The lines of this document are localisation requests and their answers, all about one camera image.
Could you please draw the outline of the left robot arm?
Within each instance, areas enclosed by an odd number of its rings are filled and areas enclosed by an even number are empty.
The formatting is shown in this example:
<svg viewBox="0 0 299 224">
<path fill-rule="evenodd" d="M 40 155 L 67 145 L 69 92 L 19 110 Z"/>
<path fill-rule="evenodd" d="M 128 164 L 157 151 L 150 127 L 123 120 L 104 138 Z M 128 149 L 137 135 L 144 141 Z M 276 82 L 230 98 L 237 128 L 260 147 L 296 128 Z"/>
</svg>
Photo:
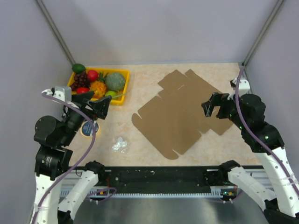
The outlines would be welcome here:
<svg viewBox="0 0 299 224">
<path fill-rule="evenodd" d="M 42 96 L 63 104 L 66 110 L 62 120 L 44 116 L 35 124 L 34 141 L 40 148 L 36 154 L 36 195 L 30 221 L 33 224 L 72 224 L 91 189 L 105 182 L 105 167 L 96 161 L 88 162 L 78 182 L 60 201 L 62 181 L 91 151 L 96 139 L 94 121 L 106 118 L 112 98 L 107 96 L 92 101 L 92 91 L 73 95 L 69 87 L 46 89 Z M 84 121 L 93 129 L 92 141 L 77 163 L 69 167 L 73 151 L 66 147 Z"/>
</svg>

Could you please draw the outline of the brown cardboard box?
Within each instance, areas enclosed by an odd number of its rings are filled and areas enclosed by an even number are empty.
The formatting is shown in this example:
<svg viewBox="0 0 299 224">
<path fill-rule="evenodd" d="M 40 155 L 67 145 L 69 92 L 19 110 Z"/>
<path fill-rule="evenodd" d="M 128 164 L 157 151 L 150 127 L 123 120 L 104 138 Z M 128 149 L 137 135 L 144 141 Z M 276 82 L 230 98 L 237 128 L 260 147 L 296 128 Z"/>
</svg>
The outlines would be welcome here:
<svg viewBox="0 0 299 224">
<path fill-rule="evenodd" d="M 209 130 L 223 135 L 232 126 L 216 117 L 218 108 L 205 117 L 201 104 L 218 89 L 194 71 L 175 70 L 158 84 L 162 90 L 132 115 L 132 123 L 165 158 L 177 159 Z"/>
</svg>

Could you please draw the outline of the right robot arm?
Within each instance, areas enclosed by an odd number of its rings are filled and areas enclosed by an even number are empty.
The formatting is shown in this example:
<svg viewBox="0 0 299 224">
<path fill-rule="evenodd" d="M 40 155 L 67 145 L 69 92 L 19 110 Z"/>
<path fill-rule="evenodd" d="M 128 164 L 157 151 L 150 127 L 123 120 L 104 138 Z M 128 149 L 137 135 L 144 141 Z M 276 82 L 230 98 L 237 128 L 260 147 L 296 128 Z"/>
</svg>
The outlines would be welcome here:
<svg viewBox="0 0 299 224">
<path fill-rule="evenodd" d="M 262 163 L 272 188 L 267 189 L 234 160 L 222 163 L 210 183 L 234 184 L 254 200 L 270 224 L 299 222 L 299 182 L 288 162 L 285 144 L 276 127 L 264 118 L 265 104 L 259 96 L 245 94 L 229 98 L 213 93 L 201 104 L 204 115 L 210 117 L 219 107 L 219 119 L 229 119 L 241 131 L 244 142 Z"/>
</svg>

